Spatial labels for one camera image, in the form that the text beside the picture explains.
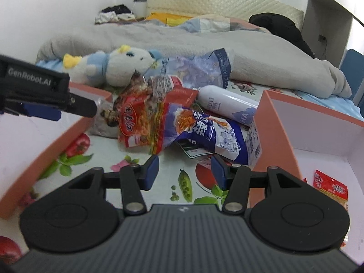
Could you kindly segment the red sachet packet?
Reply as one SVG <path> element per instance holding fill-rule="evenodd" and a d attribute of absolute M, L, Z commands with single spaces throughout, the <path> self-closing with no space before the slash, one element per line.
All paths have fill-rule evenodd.
<path fill-rule="evenodd" d="M 185 108 L 190 108 L 196 100 L 197 95 L 198 90 L 184 88 L 183 86 L 176 86 L 166 94 L 164 103 L 176 104 Z"/>

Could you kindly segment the black clothing pile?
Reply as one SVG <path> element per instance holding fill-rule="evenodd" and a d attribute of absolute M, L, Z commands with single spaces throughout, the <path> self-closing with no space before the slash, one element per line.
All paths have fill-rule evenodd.
<path fill-rule="evenodd" d="M 266 28 L 272 35 L 279 36 L 290 42 L 301 51 L 305 52 L 311 58 L 315 58 L 314 53 L 308 44 L 303 40 L 301 31 L 296 27 L 295 23 L 281 14 L 273 14 L 265 12 L 252 15 L 249 23 L 258 27 Z"/>

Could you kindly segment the blue white snack bag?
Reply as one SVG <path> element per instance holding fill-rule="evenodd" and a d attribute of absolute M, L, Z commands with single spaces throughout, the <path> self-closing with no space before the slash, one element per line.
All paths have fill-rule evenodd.
<path fill-rule="evenodd" d="M 242 125 L 238 122 L 178 104 L 158 104 L 152 118 L 151 153 L 158 154 L 179 140 L 195 142 L 235 164 L 249 164 Z"/>

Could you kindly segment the red orange noodle snack bag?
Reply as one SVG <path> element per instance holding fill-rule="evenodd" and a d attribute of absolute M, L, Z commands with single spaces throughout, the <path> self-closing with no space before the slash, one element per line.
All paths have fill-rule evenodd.
<path fill-rule="evenodd" d="M 125 96 L 118 111 L 119 140 L 126 148 L 153 145 L 157 118 L 163 107 L 163 102 L 157 102 L 147 94 Z"/>

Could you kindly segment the grey black sesame packet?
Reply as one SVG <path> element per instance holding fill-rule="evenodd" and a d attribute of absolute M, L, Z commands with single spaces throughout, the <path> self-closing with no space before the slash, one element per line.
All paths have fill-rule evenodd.
<path fill-rule="evenodd" d="M 96 101 L 97 113 L 94 116 L 87 133 L 117 139 L 119 135 L 119 112 L 114 109 L 114 104 L 105 99 Z"/>

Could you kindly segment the grey duvet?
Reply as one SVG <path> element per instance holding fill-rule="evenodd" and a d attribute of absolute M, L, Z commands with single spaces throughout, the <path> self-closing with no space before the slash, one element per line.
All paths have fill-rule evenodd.
<path fill-rule="evenodd" d="M 122 44 L 156 49 L 166 57 L 201 56 L 225 48 L 235 53 L 232 79 L 299 90 L 323 99 L 352 95 L 344 73 L 329 61 L 311 58 L 279 36 L 253 30 L 190 33 L 153 21 L 106 23 L 52 37 L 40 47 L 36 59 L 50 61 L 66 53 L 84 56 L 99 50 L 110 52 Z"/>

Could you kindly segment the grey wardrobe cabinet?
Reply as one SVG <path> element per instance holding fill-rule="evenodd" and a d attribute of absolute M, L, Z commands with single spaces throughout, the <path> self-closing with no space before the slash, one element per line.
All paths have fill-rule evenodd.
<path fill-rule="evenodd" d="M 363 0 L 308 0 L 302 35 L 315 57 L 339 67 L 347 50 L 363 53 Z"/>

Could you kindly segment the white blue plush toy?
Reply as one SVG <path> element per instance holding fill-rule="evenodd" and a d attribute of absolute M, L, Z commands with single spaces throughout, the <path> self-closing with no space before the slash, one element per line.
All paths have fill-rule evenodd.
<path fill-rule="evenodd" d="M 97 51 L 86 56 L 65 54 L 62 71 L 69 74 L 73 83 L 92 87 L 108 84 L 113 87 L 128 86 L 134 73 L 145 73 L 162 54 L 157 50 L 145 50 L 122 45 L 106 53 Z"/>

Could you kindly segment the clear brown snack bag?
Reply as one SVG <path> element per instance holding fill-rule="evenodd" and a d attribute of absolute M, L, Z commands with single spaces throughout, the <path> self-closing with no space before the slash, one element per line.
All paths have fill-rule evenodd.
<path fill-rule="evenodd" d="M 146 78 L 135 72 L 130 84 L 114 101 L 114 110 L 120 110 L 128 96 L 136 98 L 147 96 L 147 98 L 151 98 L 155 102 L 162 102 L 166 95 L 177 86 L 182 86 L 182 82 L 177 76 L 159 75 Z"/>

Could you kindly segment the pink box lid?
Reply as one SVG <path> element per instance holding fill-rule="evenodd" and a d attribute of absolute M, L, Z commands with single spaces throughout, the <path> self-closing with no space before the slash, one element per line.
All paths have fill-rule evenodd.
<path fill-rule="evenodd" d="M 12 215 L 38 176 L 92 122 L 65 112 L 59 121 L 1 115 L 1 218 Z"/>

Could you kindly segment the yellow pillow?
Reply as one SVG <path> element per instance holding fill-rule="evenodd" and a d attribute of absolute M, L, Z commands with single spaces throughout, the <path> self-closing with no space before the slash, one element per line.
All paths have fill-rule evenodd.
<path fill-rule="evenodd" d="M 185 23 L 187 20 L 192 19 L 190 16 L 170 14 L 165 12 L 152 12 L 145 20 L 157 20 L 169 27 L 176 27 Z"/>

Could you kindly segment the purple facial tissue pack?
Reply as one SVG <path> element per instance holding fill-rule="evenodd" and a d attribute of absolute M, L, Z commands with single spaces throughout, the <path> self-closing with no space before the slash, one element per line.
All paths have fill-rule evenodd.
<path fill-rule="evenodd" d="M 155 76 L 176 76 L 186 88 L 215 85 L 227 88 L 233 70 L 235 52 L 216 49 L 202 56 L 174 56 L 158 59 L 144 74 L 149 80 Z"/>

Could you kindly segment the red spicy strips bag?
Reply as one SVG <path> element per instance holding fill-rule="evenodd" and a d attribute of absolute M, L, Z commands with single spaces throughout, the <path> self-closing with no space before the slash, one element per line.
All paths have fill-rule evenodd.
<path fill-rule="evenodd" d="M 349 211 L 349 192 L 345 184 L 316 169 L 312 186 L 342 205 L 346 211 Z"/>

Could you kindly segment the pink gift box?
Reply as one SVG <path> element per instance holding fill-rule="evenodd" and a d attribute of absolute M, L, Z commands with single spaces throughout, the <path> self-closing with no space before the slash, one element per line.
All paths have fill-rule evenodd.
<path fill-rule="evenodd" d="M 312 184 L 319 170 L 347 186 L 350 230 L 342 250 L 363 263 L 363 122 L 264 91 L 245 143 L 254 171 L 279 166 Z"/>

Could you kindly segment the white spray bottle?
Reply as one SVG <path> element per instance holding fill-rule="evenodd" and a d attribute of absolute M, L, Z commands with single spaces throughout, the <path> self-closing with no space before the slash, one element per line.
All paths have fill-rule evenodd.
<path fill-rule="evenodd" d="M 245 126 L 253 122 L 258 102 L 214 85 L 199 88 L 197 102 L 204 109 Z"/>

